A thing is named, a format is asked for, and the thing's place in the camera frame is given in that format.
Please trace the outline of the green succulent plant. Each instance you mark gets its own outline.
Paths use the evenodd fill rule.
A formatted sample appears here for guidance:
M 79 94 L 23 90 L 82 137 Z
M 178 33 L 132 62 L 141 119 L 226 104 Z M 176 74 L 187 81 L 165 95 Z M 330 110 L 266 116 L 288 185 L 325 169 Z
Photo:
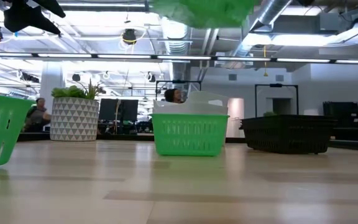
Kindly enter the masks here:
M 51 96 L 54 98 L 84 98 L 94 100 L 99 94 L 105 94 L 103 88 L 98 85 L 93 85 L 91 80 L 88 86 L 81 85 L 81 88 L 76 85 L 67 88 L 54 88 Z

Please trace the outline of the black gantry frame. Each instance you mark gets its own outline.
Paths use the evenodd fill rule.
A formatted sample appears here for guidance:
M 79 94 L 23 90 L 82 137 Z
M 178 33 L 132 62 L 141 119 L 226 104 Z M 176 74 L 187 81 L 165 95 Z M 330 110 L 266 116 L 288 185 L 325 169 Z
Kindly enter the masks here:
M 286 85 L 281 83 L 271 83 L 271 84 L 255 84 L 254 85 L 254 115 L 258 117 L 258 101 L 257 101 L 257 88 L 259 86 L 268 86 L 269 88 L 282 88 L 282 87 L 294 87 L 296 93 L 296 114 L 300 114 L 300 107 L 299 107 L 299 86 L 298 85 Z

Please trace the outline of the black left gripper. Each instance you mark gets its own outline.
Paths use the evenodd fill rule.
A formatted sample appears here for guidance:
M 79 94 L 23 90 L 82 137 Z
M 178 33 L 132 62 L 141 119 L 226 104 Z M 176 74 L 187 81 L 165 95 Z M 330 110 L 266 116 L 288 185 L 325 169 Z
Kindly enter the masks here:
M 39 6 L 31 7 L 27 0 L 6 0 L 11 3 L 9 9 L 4 11 L 4 26 L 11 32 L 18 32 L 32 26 L 44 31 L 60 35 L 61 32 L 49 19 L 42 15 L 42 7 L 58 17 L 64 18 L 66 14 L 57 0 L 33 0 Z

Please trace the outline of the long ceiling light rail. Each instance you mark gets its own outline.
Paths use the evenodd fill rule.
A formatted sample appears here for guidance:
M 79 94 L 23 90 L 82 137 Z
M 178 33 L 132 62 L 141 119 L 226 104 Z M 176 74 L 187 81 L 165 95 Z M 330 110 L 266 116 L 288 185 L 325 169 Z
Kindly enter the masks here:
M 358 65 L 358 60 L 326 58 L 276 58 L 276 57 L 224 57 L 206 55 L 142 55 L 142 54 L 58 54 L 58 53 L 22 53 L 0 52 L 0 58 L 30 60 L 105 60 L 105 61 L 213 61 L 213 62 L 267 62 L 267 63 L 328 63 L 338 65 Z

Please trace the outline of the black computer monitor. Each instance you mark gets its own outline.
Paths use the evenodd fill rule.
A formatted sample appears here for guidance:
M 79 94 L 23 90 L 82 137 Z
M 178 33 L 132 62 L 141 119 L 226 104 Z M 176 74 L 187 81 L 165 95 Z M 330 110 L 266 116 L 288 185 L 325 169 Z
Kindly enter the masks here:
M 116 107 L 118 100 L 102 99 L 99 107 L 99 120 L 114 121 L 116 119 Z
M 119 121 L 137 121 L 138 100 L 121 100 L 118 109 Z

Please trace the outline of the white triangle-patterned plant pot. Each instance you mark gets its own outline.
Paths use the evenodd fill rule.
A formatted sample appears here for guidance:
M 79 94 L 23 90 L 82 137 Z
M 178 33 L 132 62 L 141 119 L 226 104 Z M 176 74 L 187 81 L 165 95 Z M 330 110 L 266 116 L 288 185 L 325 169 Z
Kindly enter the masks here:
M 99 102 L 85 98 L 54 98 L 50 123 L 53 141 L 95 141 Z

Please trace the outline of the black equipment cart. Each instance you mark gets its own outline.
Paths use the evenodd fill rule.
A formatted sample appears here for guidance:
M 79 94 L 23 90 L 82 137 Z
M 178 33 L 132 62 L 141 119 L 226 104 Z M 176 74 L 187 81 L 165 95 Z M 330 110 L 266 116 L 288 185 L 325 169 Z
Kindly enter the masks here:
M 357 102 L 323 102 L 325 116 L 334 118 L 333 138 L 336 140 L 358 141 L 358 103 Z

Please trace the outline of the white building column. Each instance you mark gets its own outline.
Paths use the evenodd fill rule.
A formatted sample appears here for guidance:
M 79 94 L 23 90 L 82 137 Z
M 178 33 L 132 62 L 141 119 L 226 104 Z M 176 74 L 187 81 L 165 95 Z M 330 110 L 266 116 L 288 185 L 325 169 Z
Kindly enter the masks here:
M 64 88 L 66 75 L 61 62 L 43 62 L 40 79 L 40 97 L 45 99 L 45 107 L 51 111 L 53 104 L 52 90 Z

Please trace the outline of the black plastic mesh basket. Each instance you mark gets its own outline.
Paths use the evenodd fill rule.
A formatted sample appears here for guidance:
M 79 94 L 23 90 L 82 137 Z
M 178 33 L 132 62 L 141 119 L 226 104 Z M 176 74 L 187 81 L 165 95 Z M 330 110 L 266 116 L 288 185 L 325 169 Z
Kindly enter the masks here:
M 337 120 L 331 116 L 316 116 L 316 115 L 297 115 L 297 114 L 281 114 L 275 116 L 262 116 L 256 118 L 242 119 L 242 122 L 253 122 L 263 119 L 290 119 L 290 120 L 310 120 L 310 121 L 329 121 L 336 122 Z
M 320 154 L 328 143 L 336 122 L 263 119 L 242 122 L 247 145 L 259 151 L 278 154 Z

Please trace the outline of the silver spiral air duct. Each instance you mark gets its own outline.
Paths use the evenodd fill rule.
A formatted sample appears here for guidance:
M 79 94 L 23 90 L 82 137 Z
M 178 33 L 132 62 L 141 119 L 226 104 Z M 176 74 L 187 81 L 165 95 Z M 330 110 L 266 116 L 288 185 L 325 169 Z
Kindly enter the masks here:
M 187 42 L 189 28 L 180 22 L 175 22 L 163 17 L 161 20 L 163 38 L 168 55 L 187 55 L 190 42 Z M 189 74 L 189 63 L 172 62 L 170 65 L 170 76 L 172 80 L 186 80 Z
M 246 40 L 252 31 L 261 27 L 272 28 L 273 23 L 291 4 L 292 0 L 263 0 L 260 8 L 253 15 L 248 15 L 242 22 L 239 45 L 231 52 L 232 57 L 245 57 L 253 45 Z

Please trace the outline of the person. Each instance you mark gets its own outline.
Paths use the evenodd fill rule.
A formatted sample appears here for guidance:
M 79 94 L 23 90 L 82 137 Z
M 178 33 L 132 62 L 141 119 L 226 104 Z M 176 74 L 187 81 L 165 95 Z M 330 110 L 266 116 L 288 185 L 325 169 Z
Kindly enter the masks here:
M 168 89 L 164 93 L 165 101 L 169 103 L 183 103 L 181 91 L 177 88 Z
M 38 98 L 35 102 L 35 106 L 30 108 L 25 117 L 22 129 L 25 133 L 41 133 L 44 127 L 50 124 L 51 121 L 51 117 L 45 107 L 45 99 Z

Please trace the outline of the white plastic basket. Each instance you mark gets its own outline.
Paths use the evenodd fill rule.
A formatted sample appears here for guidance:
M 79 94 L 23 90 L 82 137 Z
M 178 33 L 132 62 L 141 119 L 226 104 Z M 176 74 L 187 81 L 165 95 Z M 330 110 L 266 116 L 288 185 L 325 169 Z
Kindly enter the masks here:
M 227 115 L 228 109 L 225 107 L 218 108 L 154 108 L 155 114 L 218 114 Z
M 154 100 L 154 108 L 159 110 L 207 110 L 207 111 L 222 111 L 226 113 L 228 110 L 225 106 L 209 104 L 205 102 L 191 101 L 189 103 L 170 103 L 167 101 Z
M 229 98 L 206 91 L 192 91 L 188 94 L 187 103 L 208 103 L 227 107 Z

